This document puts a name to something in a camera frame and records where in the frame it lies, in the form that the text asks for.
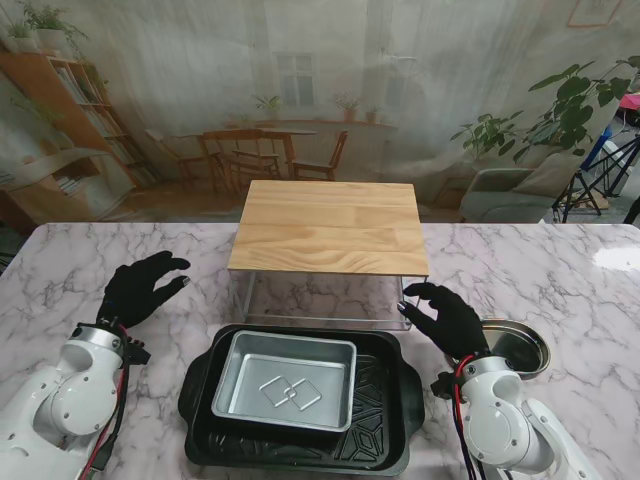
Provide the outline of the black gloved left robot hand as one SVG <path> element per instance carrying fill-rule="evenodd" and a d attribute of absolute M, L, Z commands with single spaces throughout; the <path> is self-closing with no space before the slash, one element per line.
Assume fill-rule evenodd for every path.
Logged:
<path fill-rule="evenodd" d="M 125 329 L 142 323 L 182 290 L 190 279 L 181 275 L 162 287 L 157 287 L 156 283 L 170 272 L 190 267 L 188 260 L 175 257 L 170 251 L 158 252 L 131 265 L 121 265 L 104 289 L 96 323 Z"/>

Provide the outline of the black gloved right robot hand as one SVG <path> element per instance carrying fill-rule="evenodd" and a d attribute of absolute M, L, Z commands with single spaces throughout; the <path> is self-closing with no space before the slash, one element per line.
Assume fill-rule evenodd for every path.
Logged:
<path fill-rule="evenodd" d="M 458 294 L 431 282 L 413 283 L 403 294 L 427 301 L 437 312 L 434 319 L 406 301 L 397 305 L 400 313 L 445 355 L 463 360 L 490 353 L 479 316 Z"/>

